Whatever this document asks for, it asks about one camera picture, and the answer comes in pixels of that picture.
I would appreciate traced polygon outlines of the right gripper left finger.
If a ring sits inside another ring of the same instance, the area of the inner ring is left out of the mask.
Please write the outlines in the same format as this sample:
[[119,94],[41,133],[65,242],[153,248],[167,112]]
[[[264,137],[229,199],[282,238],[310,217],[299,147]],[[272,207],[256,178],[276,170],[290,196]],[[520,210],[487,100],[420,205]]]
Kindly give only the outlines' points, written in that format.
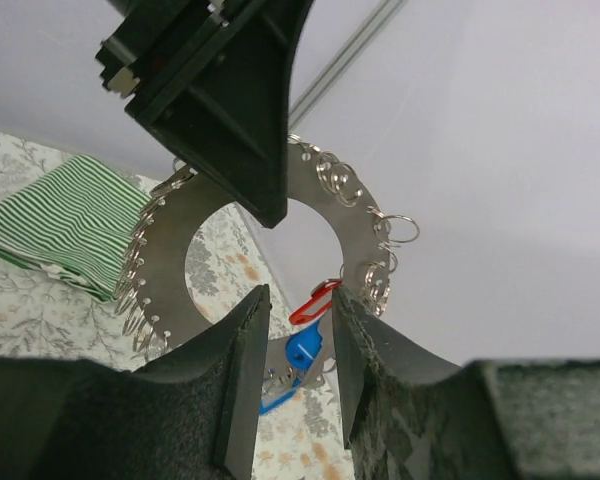
[[136,371],[0,357],[0,479],[248,479],[270,291]]

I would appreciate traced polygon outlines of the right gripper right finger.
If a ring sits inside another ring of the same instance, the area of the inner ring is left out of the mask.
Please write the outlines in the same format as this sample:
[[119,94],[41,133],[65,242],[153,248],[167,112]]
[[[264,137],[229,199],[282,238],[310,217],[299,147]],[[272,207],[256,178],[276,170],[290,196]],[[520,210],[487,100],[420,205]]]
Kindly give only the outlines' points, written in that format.
[[455,365],[333,295],[343,441],[359,479],[600,479],[600,360]]

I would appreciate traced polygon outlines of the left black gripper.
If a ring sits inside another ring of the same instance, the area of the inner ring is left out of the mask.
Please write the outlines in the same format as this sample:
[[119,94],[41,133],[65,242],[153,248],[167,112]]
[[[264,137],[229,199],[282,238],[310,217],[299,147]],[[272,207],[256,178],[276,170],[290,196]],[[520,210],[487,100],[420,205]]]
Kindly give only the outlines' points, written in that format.
[[112,1],[102,87],[272,228],[287,215],[291,74],[309,1]]

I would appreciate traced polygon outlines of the blue key tag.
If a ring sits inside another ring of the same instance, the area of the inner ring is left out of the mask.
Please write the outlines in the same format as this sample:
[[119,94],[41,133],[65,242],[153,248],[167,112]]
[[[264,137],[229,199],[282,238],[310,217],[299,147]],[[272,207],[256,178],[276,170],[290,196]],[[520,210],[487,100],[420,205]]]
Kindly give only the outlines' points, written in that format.
[[292,368],[285,372],[271,369],[263,380],[260,415],[266,415],[291,399],[299,388],[301,380]]
[[286,343],[285,355],[291,367],[306,373],[314,364],[323,347],[320,321],[315,321],[300,332],[292,335]]

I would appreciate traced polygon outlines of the metal key ring disc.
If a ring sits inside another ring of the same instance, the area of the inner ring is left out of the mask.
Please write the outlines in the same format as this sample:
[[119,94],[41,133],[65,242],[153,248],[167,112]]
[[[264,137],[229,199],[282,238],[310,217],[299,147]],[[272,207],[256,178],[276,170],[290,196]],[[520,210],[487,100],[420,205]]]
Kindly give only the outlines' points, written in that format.
[[[358,294],[375,314],[383,314],[390,277],[398,267],[396,250],[415,241],[419,225],[407,216],[383,212],[355,170],[334,153],[291,135],[288,140],[288,195],[319,214],[338,238],[343,264],[342,285]],[[134,338],[135,351],[146,349],[151,336],[177,347],[210,327],[194,305],[185,282],[189,246],[201,226],[231,198],[180,161],[173,174],[154,187],[143,208],[125,255],[116,291],[117,310],[129,314],[123,332]],[[329,310],[319,319],[323,347],[308,372],[291,367],[285,346],[290,337],[270,342],[265,377],[273,369],[294,369],[304,386],[320,374],[334,353]]]

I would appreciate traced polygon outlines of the red key tag with key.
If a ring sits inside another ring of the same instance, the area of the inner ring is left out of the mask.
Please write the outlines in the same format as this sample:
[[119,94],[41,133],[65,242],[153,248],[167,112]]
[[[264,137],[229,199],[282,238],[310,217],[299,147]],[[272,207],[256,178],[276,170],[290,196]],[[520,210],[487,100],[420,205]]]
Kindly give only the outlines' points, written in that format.
[[331,308],[332,292],[340,283],[340,279],[331,278],[318,284],[309,299],[289,316],[290,324],[300,326],[319,319]]

